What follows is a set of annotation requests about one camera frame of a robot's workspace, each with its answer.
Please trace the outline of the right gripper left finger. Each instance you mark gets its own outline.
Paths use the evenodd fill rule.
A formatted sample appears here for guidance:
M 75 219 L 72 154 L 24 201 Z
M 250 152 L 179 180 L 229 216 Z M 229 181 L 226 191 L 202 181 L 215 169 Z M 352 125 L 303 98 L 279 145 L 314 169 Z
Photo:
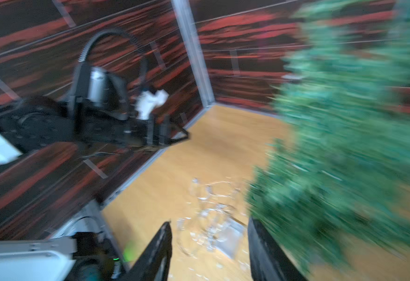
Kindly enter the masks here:
M 164 222 L 132 268 L 119 281 L 167 281 L 172 258 L 172 229 Z

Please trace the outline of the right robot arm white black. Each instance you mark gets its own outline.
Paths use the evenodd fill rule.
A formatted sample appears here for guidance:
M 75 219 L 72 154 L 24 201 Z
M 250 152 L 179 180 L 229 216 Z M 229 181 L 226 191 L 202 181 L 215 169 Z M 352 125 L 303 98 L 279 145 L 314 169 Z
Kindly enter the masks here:
M 172 228 L 164 222 L 136 263 L 125 270 L 96 233 L 54 240 L 0 241 L 0 281 L 166 281 L 172 258 Z M 264 225 L 249 220 L 250 273 L 254 281 L 304 281 Z

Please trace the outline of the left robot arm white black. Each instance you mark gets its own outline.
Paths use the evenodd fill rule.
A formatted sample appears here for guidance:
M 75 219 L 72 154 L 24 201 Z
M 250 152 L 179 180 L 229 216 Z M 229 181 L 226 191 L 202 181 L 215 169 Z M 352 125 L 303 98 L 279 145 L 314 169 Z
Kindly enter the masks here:
M 0 105 L 0 166 L 52 144 L 75 144 L 83 160 L 103 156 L 95 144 L 109 144 L 132 152 L 157 151 L 190 138 L 169 116 L 158 123 L 119 98 L 94 103 L 75 97 L 55 101 L 37 96 Z

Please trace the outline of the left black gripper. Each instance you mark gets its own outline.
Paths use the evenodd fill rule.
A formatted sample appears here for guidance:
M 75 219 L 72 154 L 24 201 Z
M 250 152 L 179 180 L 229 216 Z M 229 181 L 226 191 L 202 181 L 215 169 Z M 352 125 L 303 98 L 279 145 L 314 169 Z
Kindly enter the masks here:
M 120 121 L 120 126 L 121 143 L 134 148 L 164 148 L 190 139 L 189 132 L 183 128 L 172 138 L 176 124 L 170 116 L 166 116 L 161 123 L 152 114 L 147 120 L 127 118 Z

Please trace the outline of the small green christmas tree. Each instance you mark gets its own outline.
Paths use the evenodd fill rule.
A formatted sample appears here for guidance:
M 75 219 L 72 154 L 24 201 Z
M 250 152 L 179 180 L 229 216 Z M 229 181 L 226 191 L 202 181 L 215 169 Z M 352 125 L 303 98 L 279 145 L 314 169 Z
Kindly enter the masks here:
M 410 184 L 410 115 L 396 87 L 410 84 L 410 1 L 395 7 L 384 42 L 358 50 L 348 24 L 355 1 L 313 1 L 296 12 L 307 47 L 286 59 L 297 82 L 275 109 L 292 142 L 277 140 L 247 194 L 261 221 L 302 272 L 316 258 L 344 266 L 352 239 L 410 249 L 410 221 L 395 211 Z

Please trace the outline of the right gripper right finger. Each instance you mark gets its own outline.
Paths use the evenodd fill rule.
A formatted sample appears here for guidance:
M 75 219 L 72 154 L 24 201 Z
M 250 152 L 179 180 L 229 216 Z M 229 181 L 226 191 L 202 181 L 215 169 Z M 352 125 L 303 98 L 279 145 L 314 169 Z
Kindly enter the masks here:
M 259 220 L 249 219 L 250 272 L 254 281 L 306 281 Z

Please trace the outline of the white string lights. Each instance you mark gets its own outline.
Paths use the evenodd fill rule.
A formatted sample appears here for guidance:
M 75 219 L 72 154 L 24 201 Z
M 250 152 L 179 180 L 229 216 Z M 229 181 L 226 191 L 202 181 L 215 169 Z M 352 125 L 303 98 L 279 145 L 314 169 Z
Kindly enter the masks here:
M 241 221 L 238 216 L 245 214 L 244 209 L 242 182 L 238 178 L 227 177 L 209 183 L 194 178 L 185 216 L 176 223 L 176 243 L 180 251 L 192 258 L 197 258 L 201 250 L 223 254 L 215 247 L 218 233 L 229 217 Z

